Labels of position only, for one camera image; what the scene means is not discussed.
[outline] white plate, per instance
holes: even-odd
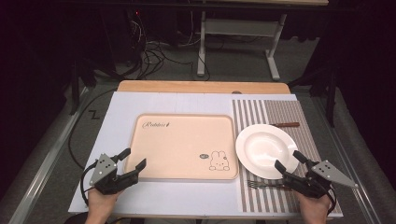
[[[236,138],[236,155],[254,175],[265,179],[280,179],[282,174],[275,168],[279,160],[290,173],[297,168],[293,157],[298,150],[293,139],[277,127],[255,124],[246,127]]]

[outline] rectangular tray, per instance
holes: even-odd
[[[142,114],[124,172],[139,178],[227,180],[238,176],[233,120],[222,115]]]

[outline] plate rim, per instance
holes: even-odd
[[[289,142],[285,142],[284,138],[287,137],[287,140],[289,140],[291,143],[290,146],[288,147],[289,155],[290,155],[289,158],[291,158],[291,159],[289,160],[289,162],[287,164],[285,164],[285,162],[282,162],[282,164],[287,168],[287,171],[289,173],[293,173],[297,169],[297,166],[299,163],[298,160],[292,156],[292,153],[294,152],[294,150],[298,150],[297,145],[288,133],[286,133],[285,131],[283,131],[277,127],[269,125],[269,124],[249,125],[246,128],[244,128],[236,137],[236,141],[235,141],[236,156],[237,156],[238,160],[242,163],[242,165],[247,170],[249,170],[251,173],[253,173],[254,175],[264,178],[264,179],[281,179],[282,178],[282,174],[275,168],[275,166],[274,166],[273,172],[271,172],[269,175],[265,174],[265,173],[268,173],[267,170],[264,171],[262,169],[259,169],[252,162],[250,162],[248,157],[245,155],[246,153],[243,148],[243,145],[245,144],[246,139],[248,139],[248,137],[250,135],[257,133],[257,132],[266,132],[266,133],[275,135],[280,140],[282,140],[286,144],[286,146],[288,145]]]

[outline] wooden handle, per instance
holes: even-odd
[[[289,123],[276,123],[276,124],[271,124],[273,126],[276,126],[277,128],[285,128],[285,127],[299,127],[300,123],[299,122],[289,122]]]

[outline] striped placemat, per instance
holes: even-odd
[[[282,128],[288,133],[307,158],[320,161],[304,112],[298,101],[263,101],[263,100],[233,100],[233,120],[235,136],[243,129],[253,124],[300,122],[297,128]],[[299,204],[292,191],[266,188],[252,189],[247,186],[248,180],[258,180],[267,183],[279,183],[282,180],[268,180],[260,178],[247,170],[239,162],[240,168],[240,208],[241,212],[259,213],[299,213]],[[305,165],[299,164],[294,172],[298,176],[306,173]],[[339,205],[334,213],[342,213]]]

